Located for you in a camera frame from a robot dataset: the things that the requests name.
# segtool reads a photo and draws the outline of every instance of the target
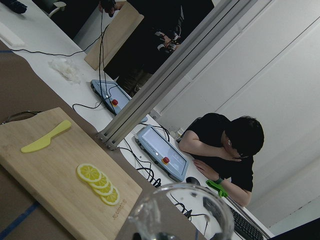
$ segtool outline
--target man's hand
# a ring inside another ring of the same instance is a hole
[[[217,181],[219,179],[219,174],[203,161],[194,159],[193,164],[195,165],[196,169],[198,169],[198,171],[208,179],[213,181]]]
[[[98,9],[99,9],[99,11],[100,11],[100,13],[102,13],[103,12],[103,7],[101,6],[101,2],[99,1],[99,4],[98,4]]]
[[[220,149],[221,149],[220,155],[218,157],[220,157],[224,160],[228,160],[228,161],[241,162],[241,159],[237,159],[237,158],[234,158],[233,156],[231,156],[223,146],[220,147]]]

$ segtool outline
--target wooden board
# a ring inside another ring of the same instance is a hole
[[[63,120],[71,128],[39,151],[22,153]],[[120,192],[115,206],[103,203],[80,180],[76,168],[90,163],[104,172]],[[32,118],[0,125],[0,164],[73,236],[114,240],[142,189],[64,111],[55,108]]]
[[[126,2],[122,6],[121,10],[107,27],[103,36],[103,51],[101,50],[100,59],[101,64],[106,66],[110,62],[143,19],[144,16],[139,14],[130,3]],[[84,58],[94,70],[99,68],[100,44],[101,37]]]

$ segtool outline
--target touchscreen display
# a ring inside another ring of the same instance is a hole
[[[178,154],[178,152],[160,136],[158,132],[150,128],[142,135],[142,137],[161,156],[167,157],[170,160],[169,164],[176,171],[178,171],[181,175],[183,174],[183,171],[186,166],[186,160],[184,160]]]

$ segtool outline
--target cable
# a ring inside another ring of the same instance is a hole
[[[86,51],[89,47],[91,47],[91,46],[100,38],[100,36],[99,36],[96,40],[94,40],[93,43],[91,43],[89,46],[87,46],[87,47],[85,48],[85,50],[77,51],[77,52],[74,52],[74,53],[72,53],[72,54],[70,54],[70,55],[59,54],[59,53],[57,53],[57,54],[55,54],[55,53],[47,53],[47,52],[43,52],[43,51],[29,51],[29,50],[27,50],[27,49],[11,49],[11,48],[10,48],[10,50],[13,51],[13,52],[26,51],[26,52],[31,53],[31,54],[45,54],[45,55],[50,55],[50,56],[71,57],[71,56],[73,56],[73,55],[75,55],[75,54],[83,53],[84,51]]]
[[[145,123],[142,123],[142,122],[140,122],[139,124],[148,126],[148,124],[145,124]],[[165,132],[167,138],[168,138],[168,139],[167,139],[168,142],[170,143],[170,134],[169,134],[169,131],[168,131],[164,126],[162,126],[162,125],[160,125],[160,126],[151,125],[151,126],[154,127],[154,128],[162,128],[163,131]]]
[[[102,100],[100,101],[100,103],[98,104],[98,106],[95,106],[95,107],[86,106],[86,105],[83,105],[83,104],[80,104],[80,103],[75,103],[75,104],[72,105],[72,109],[73,109],[74,111],[76,111],[76,110],[75,110],[75,106],[81,106],[81,107],[85,107],[85,108],[88,108],[88,109],[96,109],[97,107],[99,107],[99,106],[101,105],[101,103],[103,102],[103,100],[104,100],[104,99],[102,99]]]
[[[103,68],[105,67],[105,56],[104,56],[104,36],[105,36],[105,33],[106,33],[106,29],[109,25],[107,25],[104,29],[104,31],[102,31],[102,23],[103,23],[103,16],[104,16],[104,13],[103,11],[101,12],[101,22],[100,22],[100,36],[101,36],[101,42],[100,42],[100,49],[99,49],[99,84],[100,84],[100,95],[101,95],[101,98],[103,98],[103,93],[102,93],[102,82],[101,82],[101,52],[102,52],[102,64],[103,64]],[[109,100],[109,103],[113,109],[113,112],[114,114],[116,114],[116,110],[110,100],[111,98],[111,94],[110,94],[110,89],[109,89],[109,94],[108,95],[108,88],[107,88],[107,81],[106,81],[106,72],[104,72],[104,84],[105,84],[105,91],[106,91],[106,95],[107,95],[107,98]]]
[[[119,147],[120,149],[124,149],[124,150],[127,150],[129,152],[132,153],[132,155],[134,156],[134,158],[137,160],[137,163],[141,166],[141,168],[138,168],[137,170],[145,170],[147,173],[148,173],[148,178],[147,180],[151,183],[153,180],[154,180],[154,183],[153,183],[153,186],[155,186],[156,188],[160,187],[161,186],[161,178],[158,178],[158,179],[155,179],[155,174],[154,174],[154,171],[151,169],[151,162],[150,161],[142,161],[140,160],[136,155],[135,153],[133,152],[131,146],[129,145],[129,143],[127,142],[127,140],[124,138],[124,141],[126,142],[126,144],[128,145],[128,148],[125,148],[125,147]],[[149,164],[149,167],[144,167],[141,163],[148,163]]]
[[[207,214],[205,213],[199,213],[199,214],[191,214],[192,209],[187,210],[185,205],[182,202],[179,202],[177,199],[175,199],[175,197],[170,193],[170,196],[176,201],[175,206],[180,205],[182,207],[181,213],[187,218],[190,219],[190,221],[192,221],[192,217],[197,217],[197,216],[204,216],[204,218],[206,219],[206,217],[208,217]],[[206,224],[205,224],[205,229],[204,229],[204,233],[203,235],[206,234],[206,230],[208,227],[208,220],[206,220]]]

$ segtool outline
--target yellow knife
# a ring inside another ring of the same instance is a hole
[[[38,151],[40,149],[43,149],[49,146],[52,137],[69,129],[70,127],[71,127],[71,122],[69,120],[62,121],[58,126],[56,126],[54,129],[52,129],[43,137],[21,148],[21,152],[30,153],[30,152]]]

